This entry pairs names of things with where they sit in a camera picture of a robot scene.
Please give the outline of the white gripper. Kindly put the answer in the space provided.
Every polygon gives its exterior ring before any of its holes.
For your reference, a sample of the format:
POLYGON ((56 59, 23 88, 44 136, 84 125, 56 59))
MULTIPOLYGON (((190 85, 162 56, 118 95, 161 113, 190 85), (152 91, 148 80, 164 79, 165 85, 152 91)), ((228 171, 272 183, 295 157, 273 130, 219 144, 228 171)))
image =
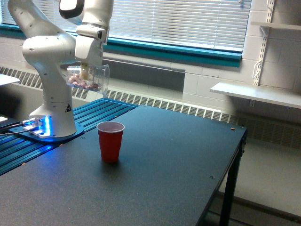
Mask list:
POLYGON ((76 27, 75 58, 80 64, 79 76, 89 80, 89 68, 102 66, 103 47, 107 44, 109 28, 96 24, 84 23, 76 27))

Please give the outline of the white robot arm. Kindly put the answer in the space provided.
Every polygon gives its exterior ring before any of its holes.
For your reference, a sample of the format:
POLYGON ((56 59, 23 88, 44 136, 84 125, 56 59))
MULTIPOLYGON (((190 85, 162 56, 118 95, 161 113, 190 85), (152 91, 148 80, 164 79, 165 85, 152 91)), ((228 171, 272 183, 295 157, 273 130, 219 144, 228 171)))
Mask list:
POLYGON ((77 36, 53 24, 31 0, 10 0, 8 9, 26 36, 23 56, 42 81, 43 104, 23 129, 44 140, 74 135, 71 88, 100 94, 108 88, 110 69, 102 61, 113 1, 59 1, 61 17, 76 24, 77 36))

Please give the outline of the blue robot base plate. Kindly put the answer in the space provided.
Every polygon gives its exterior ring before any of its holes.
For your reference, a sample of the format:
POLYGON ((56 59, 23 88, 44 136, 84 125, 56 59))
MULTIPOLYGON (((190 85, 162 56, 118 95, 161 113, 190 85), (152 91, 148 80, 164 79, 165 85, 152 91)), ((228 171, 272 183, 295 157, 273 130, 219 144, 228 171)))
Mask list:
POLYGON ((72 135, 66 136, 66 137, 48 137, 48 138, 40 138, 36 135, 33 135, 30 132, 24 132, 20 133, 20 136, 29 140, 34 140, 34 141, 39 141, 43 143, 57 143, 57 144, 62 144, 66 143, 70 140, 73 140, 82 134, 84 134, 84 127, 80 125, 79 123, 75 123, 76 126, 76 132, 72 135))

